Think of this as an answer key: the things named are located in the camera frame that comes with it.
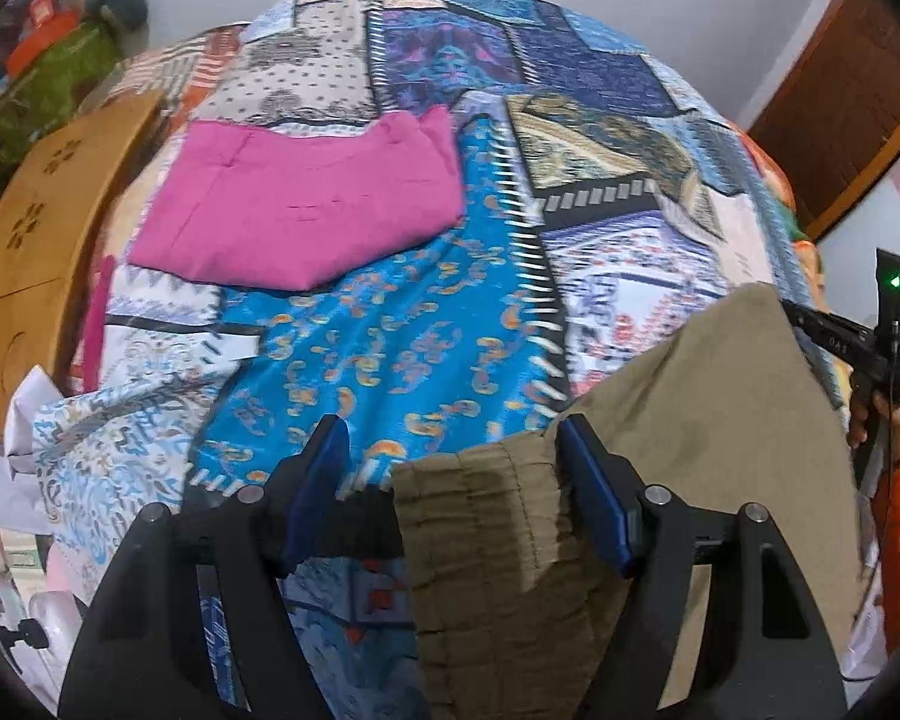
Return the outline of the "person right hand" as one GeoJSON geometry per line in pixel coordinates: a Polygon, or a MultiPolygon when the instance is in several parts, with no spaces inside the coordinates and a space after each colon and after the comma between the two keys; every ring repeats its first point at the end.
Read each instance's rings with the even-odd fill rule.
{"type": "Polygon", "coordinates": [[[868,421],[876,421],[878,426],[888,429],[889,458],[894,465],[900,465],[900,405],[891,405],[877,390],[865,395],[860,387],[855,387],[850,397],[850,418],[845,436],[852,449],[857,450],[870,437],[868,421]]]}

